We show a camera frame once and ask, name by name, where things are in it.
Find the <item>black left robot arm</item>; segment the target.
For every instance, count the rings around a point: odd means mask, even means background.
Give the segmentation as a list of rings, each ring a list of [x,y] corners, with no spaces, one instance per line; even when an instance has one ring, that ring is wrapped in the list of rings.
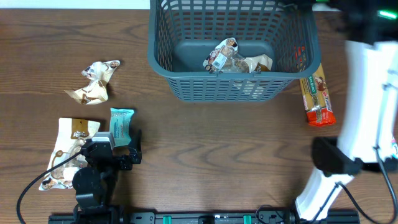
[[[74,223],[129,223],[129,215],[119,205],[111,205],[118,174],[140,164],[142,131],[135,133],[127,148],[128,154],[115,156],[114,137],[110,132],[98,132],[81,147],[88,163],[73,177],[78,208],[74,209]]]

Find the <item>blue Kleenex tissue pack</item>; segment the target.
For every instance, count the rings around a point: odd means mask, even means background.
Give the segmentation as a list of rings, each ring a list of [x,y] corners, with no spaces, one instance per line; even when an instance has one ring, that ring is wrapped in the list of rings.
[[[394,136],[391,137],[391,154],[395,159],[398,159],[398,147]]]

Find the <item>cream cookie snack bag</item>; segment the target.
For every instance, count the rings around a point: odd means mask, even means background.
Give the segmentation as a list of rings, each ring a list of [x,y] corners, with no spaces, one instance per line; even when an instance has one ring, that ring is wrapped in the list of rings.
[[[259,73],[271,71],[273,60],[266,54],[243,57],[239,54],[235,38],[227,38],[218,44],[203,61],[208,72]]]

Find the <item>spaghetti pack with red end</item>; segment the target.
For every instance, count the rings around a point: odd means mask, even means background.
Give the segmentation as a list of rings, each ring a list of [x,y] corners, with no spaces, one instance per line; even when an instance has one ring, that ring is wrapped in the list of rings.
[[[322,65],[313,75],[300,79],[300,88],[309,125],[326,126],[335,124],[336,119],[331,107]]]

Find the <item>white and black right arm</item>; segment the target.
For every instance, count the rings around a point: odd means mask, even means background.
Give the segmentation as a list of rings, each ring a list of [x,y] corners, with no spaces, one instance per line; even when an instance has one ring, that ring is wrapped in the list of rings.
[[[387,177],[397,170],[392,145],[397,115],[397,1],[328,1],[342,13],[348,59],[345,118],[336,138],[312,142],[314,169],[286,216],[321,223],[340,192],[361,171]]]

